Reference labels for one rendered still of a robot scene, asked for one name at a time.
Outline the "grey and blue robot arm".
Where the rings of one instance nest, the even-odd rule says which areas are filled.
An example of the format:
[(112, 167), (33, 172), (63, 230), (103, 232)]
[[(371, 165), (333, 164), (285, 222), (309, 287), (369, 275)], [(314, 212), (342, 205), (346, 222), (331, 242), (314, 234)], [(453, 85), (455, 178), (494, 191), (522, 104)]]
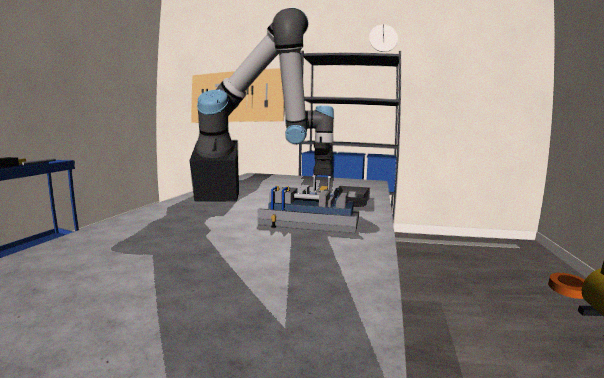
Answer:
[(216, 90), (200, 94), (197, 103), (198, 155), (220, 158), (233, 151), (233, 142), (228, 131), (228, 116), (245, 98), (248, 87), (278, 54), (287, 141), (294, 145), (301, 144), (307, 136), (307, 129), (315, 129), (315, 133), (333, 133), (333, 107), (316, 106), (313, 111), (305, 110), (301, 49), (306, 23), (308, 29), (308, 18), (304, 16), (306, 14), (303, 11), (296, 9), (286, 8), (279, 11), (267, 28), (267, 35), (232, 76), (225, 78)]

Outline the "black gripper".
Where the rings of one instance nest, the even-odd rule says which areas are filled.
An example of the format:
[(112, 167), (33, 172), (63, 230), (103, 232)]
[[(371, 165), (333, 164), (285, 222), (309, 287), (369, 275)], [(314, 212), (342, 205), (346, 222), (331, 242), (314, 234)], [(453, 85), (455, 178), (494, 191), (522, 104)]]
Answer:
[[(317, 143), (319, 142), (319, 143)], [(324, 142), (324, 143), (322, 143)], [(330, 178), (332, 177), (332, 159), (333, 159), (333, 133), (315, 133), (314, 158), (315, 166), (313, 177), (313, 191), (316, 191), (316, 176), (327, 175), (327, 189), (330, 190)]]

